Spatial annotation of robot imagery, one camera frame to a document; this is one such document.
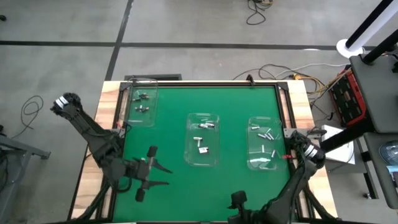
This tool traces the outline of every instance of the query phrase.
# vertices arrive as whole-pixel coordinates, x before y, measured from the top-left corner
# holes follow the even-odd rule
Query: concrete floor
[[[0,0],[2,40],[115,42],[127,0]],[[330,45],[347,38],[378,4],[371,0],[275,1],[258,26],[245,23],[251,11],[245,0],[135,0],[123,42],[183,42],[279,45]],[[394,16],[367,45],[377,45],[397,28]],[[66,91],[78,93],[94,115],[113,47],[0,45],[0,123],[12,136],[22,128],[19,113],[32,95],[44,108],[17,139],[52,152],[48,161],[32,159],[18,193],[13,220],[28,223],[65,220],[75,191],[86,142],[49,108]],[[112,80],[125,75],[180,73],[184,80],[230,80],[265,63],[291,68],[308,63],[348,63],[334,50],[148,49],[121,48]],[[341,70],[310,67],[302,71],[331,80]],[[277,73],[280,70],[270,69]],[[327,96],[317,105],[329,113]],[[324,114],[313,110],[314,120]],[[336,121],[317,121],[338,125]],[[362,175],[330,174],[339,216],[344,220],[397,223],[398,216],[379,200],[366,200]]]

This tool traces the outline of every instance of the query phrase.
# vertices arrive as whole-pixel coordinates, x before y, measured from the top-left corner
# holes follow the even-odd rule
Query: green table surface
[[[124,158],[146,157],[157,146],[156,158],[173,174],[152,169],[149,179],[170,185],[146,191],[144,202],[134,200],[139,181],[118,194],[115,222],[226,221],[237,213],[229,210],[231,194],[245,190],[246,207],[260,209],[276,197],[289,179],[287,166],[279,171],[249,169],[246,129],[253,116],[280,119],[274,87],[256,88],[158,88],[153,127],[133,127],[126,136]],[[130,110],[130,116],[136,111]],[[211,113],[220,117],[220,156],[214,167],[191,166],[184,160],[187,115]],[[285,154],[282,140],[278,153]],[[121,188],[127,179],[120,183]]]

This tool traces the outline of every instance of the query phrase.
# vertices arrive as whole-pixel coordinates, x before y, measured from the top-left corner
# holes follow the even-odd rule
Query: black floor stripe
[[[284,45],[284,44],[197,44],[197,43],[122,43],[121,47],[191,48],[191,49],[266,49],[266,50],[336,50],[334,45]],[[374,46],[364,47],[372,50]]]
[[[130,10],[133,1],[134,0],[128,0],[127,2],[126,10],[124,11],[122,23],[120,25],[118,38],[116,39],[116,44],[112,52],[111,60],[109,61],[108,70],[106,71],[105,81],[112,80],[114,66],[116,65],[116,61],[118,59],[121,42],[123,40],[124,32],[126,31],[126,26],[129,20]]]
[[[13,41],[0,40],[0,45],[57,46],[57,47],[114,47],[114,42],[61,42],[61,41]]]

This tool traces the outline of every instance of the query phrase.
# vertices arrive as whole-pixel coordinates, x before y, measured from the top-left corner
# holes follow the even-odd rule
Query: transparent plastic bin
[[[286,162],[278,150],[284,146],[280,120],[252,117],[248,122],[247,135],[248,167],[250,169],[278,170],[286,166]]]
[[[157,109],[157,81],[150,78],[132,78],[129,95],[129,116],[131,126],[151,127],[155,125]]]
[[[208,113],[188,114],[185,161],[193,166],[215,166],[218,163],[219,153],[220,119],[218,115]]]

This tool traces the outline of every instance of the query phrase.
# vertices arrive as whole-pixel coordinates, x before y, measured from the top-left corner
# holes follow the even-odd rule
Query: white cable
[[[341,67],[341,66],[346,66],[346,65],[349,65],[349,64],[346,63],[346,64],[341,64],[341,65],[330,65],[328,63],[311,63],[311,64],[308,64],[308,65],[301,66],[299,68],[293,68],[293,69],[284,70],[283,72],[277,74],[275,77],[278,77],[279,75],[281,75],[283,73],[286,73],[286,72],[293,72],[293,71],[297,71],[297,70],[300,70],[302,68],[307,68],[309,66],[314,66],[314,65],[327,65],[327,66],[331,66],[331,67]]]

